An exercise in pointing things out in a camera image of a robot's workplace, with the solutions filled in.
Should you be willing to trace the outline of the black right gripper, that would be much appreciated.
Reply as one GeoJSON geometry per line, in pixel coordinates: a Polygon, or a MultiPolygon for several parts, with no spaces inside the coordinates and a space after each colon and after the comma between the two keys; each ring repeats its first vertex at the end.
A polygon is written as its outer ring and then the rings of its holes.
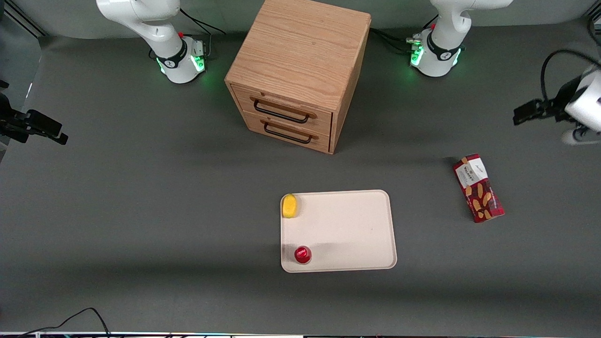
{"type": "Polygon", "coordinates": [[[37,110],[22,113],[13,109],[4,94],[0,94],[0,130],[2,136],[19,143],[28,141],[28,133],[45,137],[61,145],[66,145],[69,139],[68,135],[62,133],[61,123],[37,110]]]}

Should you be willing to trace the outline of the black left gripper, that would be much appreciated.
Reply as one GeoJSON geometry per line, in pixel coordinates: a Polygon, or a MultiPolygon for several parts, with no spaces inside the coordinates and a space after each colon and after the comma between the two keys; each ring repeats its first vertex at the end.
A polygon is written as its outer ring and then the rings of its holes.
{"type": "MultiPolygon", "coordinates": [[[[568,113],[566,107],[575,102],[582,95],[579,89],[582,75],[579,75],[562,85],[553,99],[545,99],[547,103],[547,113],[555,118],[556,122],[567,121],[574,124],[580,124],[568,113]]],[[[514,125],[520,125],[528,121],[545,118],[544,101],[541,99],[532,99],[529,102],[520,105],[513,110],[514,125]]]]}

